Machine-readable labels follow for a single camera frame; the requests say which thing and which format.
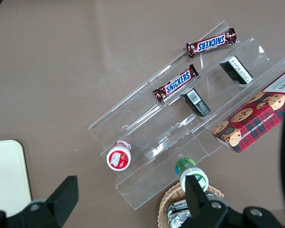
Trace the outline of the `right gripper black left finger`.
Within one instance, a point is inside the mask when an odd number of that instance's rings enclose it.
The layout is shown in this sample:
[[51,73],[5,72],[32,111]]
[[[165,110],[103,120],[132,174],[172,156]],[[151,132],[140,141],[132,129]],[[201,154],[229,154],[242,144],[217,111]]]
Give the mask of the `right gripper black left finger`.
[[68,176],[44,202],[31,203],[11,217],[0,210],[0,228],[61,228],[78,200],[77,176]]

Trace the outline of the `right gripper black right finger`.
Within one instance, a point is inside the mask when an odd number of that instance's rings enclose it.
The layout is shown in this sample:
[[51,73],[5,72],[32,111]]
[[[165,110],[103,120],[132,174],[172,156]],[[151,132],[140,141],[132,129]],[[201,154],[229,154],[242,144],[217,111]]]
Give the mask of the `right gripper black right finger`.
[[246,207],[242,213],[218,200],[209,200],[194,176],[186,176],[186,202],[191,217],[182,228],[282,228],[268,210]]

